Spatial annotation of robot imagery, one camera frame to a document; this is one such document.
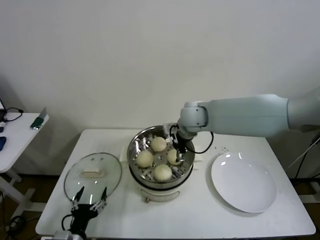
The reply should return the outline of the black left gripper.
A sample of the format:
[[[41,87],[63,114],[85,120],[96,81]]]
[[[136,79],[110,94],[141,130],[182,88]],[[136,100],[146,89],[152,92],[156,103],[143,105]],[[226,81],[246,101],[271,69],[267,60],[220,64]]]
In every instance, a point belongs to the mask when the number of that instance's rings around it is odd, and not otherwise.
[[[102,211],[107,206],[107,187],[104,188],[100,200],[95,204],[79,203],[84,187],[82,187],[72,200],[71,215],[73,217],[70,230],[72,232],[85,232],[91,219],[98,216],[98,211]]]

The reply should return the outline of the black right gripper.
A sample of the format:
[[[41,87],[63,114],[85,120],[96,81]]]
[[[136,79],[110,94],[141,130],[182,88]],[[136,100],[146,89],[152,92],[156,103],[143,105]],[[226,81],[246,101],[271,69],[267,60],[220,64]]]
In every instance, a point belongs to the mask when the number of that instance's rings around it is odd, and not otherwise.
[[[190,143],[192,142],[192,139],[190,137],[185,138],[184,136],[181,136],[179,133],[173,134],[173,147],[176,149],[176,160],[175,162],[177,164],[181,163],[181,157],[180,154],[184,154],[187,151],[191,151]]]

